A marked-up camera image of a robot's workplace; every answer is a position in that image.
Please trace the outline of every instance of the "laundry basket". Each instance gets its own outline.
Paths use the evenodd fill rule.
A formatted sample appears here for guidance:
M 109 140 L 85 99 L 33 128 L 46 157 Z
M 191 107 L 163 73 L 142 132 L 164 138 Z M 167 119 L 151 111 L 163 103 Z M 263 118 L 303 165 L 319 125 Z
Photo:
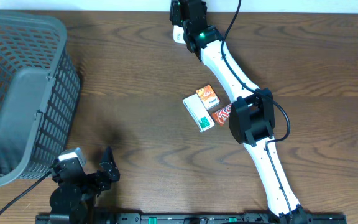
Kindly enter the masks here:
M 0 11 L 0 186 L 38 179 L 65 148 L 80 79 L 57 19 Z

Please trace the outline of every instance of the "white wall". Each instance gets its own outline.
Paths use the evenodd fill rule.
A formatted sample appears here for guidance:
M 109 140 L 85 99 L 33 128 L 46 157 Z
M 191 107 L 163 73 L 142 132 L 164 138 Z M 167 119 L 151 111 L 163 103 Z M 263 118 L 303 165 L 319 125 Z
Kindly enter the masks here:
M 206 0 L 208 11 L 235 11 L 237 0 Z M 0 0 L 0 9 L 169 11 L 170 0 Z M 358 13 L 358 0 L 244 0 L 243 12 Z

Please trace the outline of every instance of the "cable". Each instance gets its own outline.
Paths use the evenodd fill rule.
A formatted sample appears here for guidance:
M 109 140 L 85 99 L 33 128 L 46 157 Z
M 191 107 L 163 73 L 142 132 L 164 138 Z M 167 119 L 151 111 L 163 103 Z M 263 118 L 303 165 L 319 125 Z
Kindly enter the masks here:
M 223 47 L 224 47 L 224 43 L 225 43 L 225 41 L 226 41 L 226 37 L 227 37 L 227 35 L 229 34 L 229 31 L 230 31 L 231 27 L 233 26 L 234 21 L 235 21 L 236 18 L 237 18 L 237 15 L 238 15 L 238 13 L 239 13 L 239 11 L 240 11 L 240 6 L 241 6 L 241 0 L 239 0 L 239 4 L 238 4 L 238 6 L 237 6 L 236 13 L 234 14 L 233 20 L 231 21 L 229 27 L 227 28 L 227 31 L 226 31 L 226 33 L 224 34 L 224 37 L 223 37 L 223 40 L 222 40 L 222 45 L 221 45 L 222 58 L 223 58 L 223 60 L 224 60 L 224 63 L 226 63 L 227 67 L 229 68 L 230 72 L 234 75 L 234 77 L 237 79 L 237 81 L 238 81 L 246 90 L 250 91 L 251 93 L 253 93 L 253 94 L 255 94 L 255 95 L 257 95 L 257 96 L 259 96 L 259 97 L 261 97 L 261 98 L 266 99 L 266 100 L 269 101 L 270 103 L 273 103 L 273 104 L 281 111 L 281 113 L 284 115 L 285 121 L 287 122 L 287 131 L 286 131 L 284 137 L 282 137 L 282 138 L 280 138 L 280 139 L 274 139 L 274 140 L 269 140 L 269 141 L 267 141 L 267 142 L 266 142 L 266 145 L 265 145 L 265 151 L 266 151 L 266 153 L 267 153 L 267 155 L 268 155 L 268 157 L 269 157 L 269 159 L 270 159 L 270 162 L 272 163 L 272 167 L 273 167 L 274 173 L 275 173 L 275 175 L 276 175 L 276 178 L 277 178 L 277 180 L 278 180 L 278 184 L 279 184 L 279 186 L 280 186 L 280 190 L 283 192 L 285 201 L 287 202 L 288 209 L 289 209 L 289 211 L 290 211 L 290 221 L 289 221 L 289 224 L 290 224 L 291 221 L 292 221 L 292 218 L 293 218 L 291 206 L 290 206 L 290 203 L 289 203 L 289 201 L 288 201 L 287 195 L 286 195 L 286 193 L 285 193 L 285 191 L 284 191 L 283 185 L 281 184 L 281 180 L 280 180 L 280 178 L 279 178 L 279 176 L 278 176 L 278 174 L 277 174 L 276 167 L 274 166 L 272 156 L 270 155 L 270 151 L 269 151 L 269 148 L 268 148 L 268 146 L 267 146 L 267 145 L 268 145 L 269 143 L 271 143 L 271 142 L 280 142 L 280 141 L 286 140 L 286 138 L 290 135 L 290 132 L 291 132 L 290 119 L 289 119 L 287 113 L 285 112 L 285 110 L 284 110 L 275 100 L 273 100 L 273 99 L 271 99 L 270 97 L 265 96 L 265 95 L 263 95 L 263 94 L 260 94 L 260 93 L 258 93 L 257 91 L 255 91 L 255 90 L 249 88 L 249 87 L 237 76 L 237 74 L 235 73 L 235 71 L 234 71 L 234 70 L 232 69 L 232 67 L 229 65 L 229 62 L 227 61 L 226 55 L 225 55 L 225 53 L 224 53 L 224 51 L 223 51 Z
M 9 202 L 3 209 L 0 211 L 0 216 L 11 206 L 13 203 L 17 202 L 20 198 L 25 196 L 27 193 L 29 193 L 34 187 L 36 187 L 41 181 L 43 181 L 45 178 L 49 176 L 50 172 L 47 172 L 45 175 L 43 175 L 39 180 L 37 180 L 33 185 L 31 185 L 27 190 L 25 190 L 23 193 L 21 193 L 19 196 L 17 196 L 15 199 L 13 199 L 11 202 Z

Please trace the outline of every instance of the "wooden table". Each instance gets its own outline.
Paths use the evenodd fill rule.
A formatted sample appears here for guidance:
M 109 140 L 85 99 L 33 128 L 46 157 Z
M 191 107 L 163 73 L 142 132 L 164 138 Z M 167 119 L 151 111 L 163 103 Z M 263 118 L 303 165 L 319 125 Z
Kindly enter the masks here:
M 218 80 L 185 45 L 174 43 L 166 12 L 35 12 L 61 19 L 83 77 L 68 148 L 86 171 L 107 145 L 121 180 L 100 196 L 113 211 L 245 212 L 268 209 L 255 165 L 229 127 L 199 133 L 182 99 Z M 224 32 L 233 13 L 209 14 Z M 238 64 L 269 87 L 291 119 L 277 144 L 291 187 L 312 212 L 343 212 L 358 223 L 358 15 L 243 13 L 227 39 Z M 285 132 L 276 111 L 276 136 Z M 34 181 L 0 187 L 0 209 Z M 57 188 L 42 182 L 0 218 L 34 223 Z

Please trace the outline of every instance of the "black cable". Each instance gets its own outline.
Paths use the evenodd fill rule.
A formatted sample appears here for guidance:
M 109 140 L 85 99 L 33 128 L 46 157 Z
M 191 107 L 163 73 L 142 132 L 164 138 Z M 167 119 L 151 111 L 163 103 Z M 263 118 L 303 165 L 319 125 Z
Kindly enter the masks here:
M 11 202 L 9 202 L 3 209 L 0 211 L 0 216 L 11 206 L 13 203 L 17 202 L 20 198 L 25 196 L 27 193 L 29 193 L 34 187 L 36 187 L 41 181 L 43 181 L 45 178 L 49 176 L 50 172 L 47 172 L 45 175 L 43 175 L 39 180 L 37 180 L 33 185 L 31 185 L 27 190 L 25 190 L 23 193 L 21 193 L 19 196 L 17 196 L 15 199 L 13 199 Z
M 279 176 L 278 176 L 278 174 L 277 174 L 277 170 L 276 170 L 276 168 L 275 168 L 275 166 L 274 166 L 274 163 L 273 163 L 273 160 L 272 160 L 272 156 L 270 155 L 270 151 L 269 151 L 269 148 L 268 148 L 268 146 L 267 146 L 267 145 L 268 145 L 269 143 L 271 143 L 271 142 L 280 142 L 280 141 L 286 140 L 286 138 L 290 135 L 290 132 L 291 132 L 290 119 L 289 119 L 287 113 L 285 112 L 285 110 L 284 110 L 275 100 L 273 100 L 273 99 L 271 99 L 270 97 L 265 96 L 265 95 L 263 95 L 263 94 L 260 94 L 260 93 L 258 93 L 257 91 L 255 91 L 255 90 L 249 88 L 249 87 L 237 76 L 237 74 L 235 73 L 235 71 L 234 71 L 234 70 L 231 68 L 231 66 L 229 65 L 229 62 L 227 61 L 226 55 L 225 55 L 225 53 L 224 53 L 224 51 L 223 51 L 223 47 L 224 47 L 224 43 L 225 43 L 225 41 L 226 41 L 226 37 L 227 37 L 227 35 L 229 34 L 229 31 L 230 31 L 231 27 L 233 26 L 234 21 L 235 21 L 236 18 L 237 18 L 237 15 L 238 15 L 238 13 L 239 13 L 239 11 L 240 11 L 240 6 L 241 6 L 241 0 L 239 0 L 239 4 L 238 4 L 238 6 L 237 6 L 236 13 L 234 14 L 233 20 L 231 21 L 229 27 L 227 28 L 227 31 L 226 31 L 226 33 L 224 34 L 224 37 L 223 37 L 223 40 L 222 40 L 222 45 L 221 45 L 222 58 L 223 58 L 223 60 L 224 60 L 224 63 L 226 63 L 227 67 L 229 68 L 230 72 L 234 75 L 234 77 L 237 79 L 237 81 L 238 81 L 246 90 L 250 91 L 251 93 L 253 93 L 253 94 L 255 94 L 255 95 L 257 95 L 257 96 L 259 96 L 259 97 L 261 97 L 261 98 L 266 99 L 266 100 L 269 101 L 270 103 L 273 103 L 273 104 L 281 111 L 281 113 L 284 115 L 285 121 L 287 122 L 287 131 L 286 131 L 284 137 L 282 137 L 282 138 L 280 138 L 280 139 L 274 139 L 274 140 L 269 140 L 269 141 L 267 141 L 267 142 L 266 142 L 266 145 L 265 145 L 265 151 L 266 151 L 266 153 L 267 153 L 267 155 L 268 155 L 268 157 L 269 157 L 269 159 L 270 159 L 270 162 L 272 163 L 272 167 L 273 167 L 274 173 L 275 173 L 275 175 L 276 175 L 276 178 L 277 178 L 277 180 L 278 180 L 278 184 L 279 184 L 279 186 L 280 186 L 280 190 L 283 192 L 285 201 L 287 202 L 288 209 L 289 209 L 289 211 L 290 211 L 290 221 L 289 221 L 289 223 L 291 223 L 292 218 L 293 218 L 291 206 L 290 206 L 290 203 L 289 203 L 289 201 L 288 201 L 287 195 L 286 195 L 286 193 L 285 193 L 285 191 L 284 191 L 283 185 L 281 184 L 280 178 L 279 178 Z

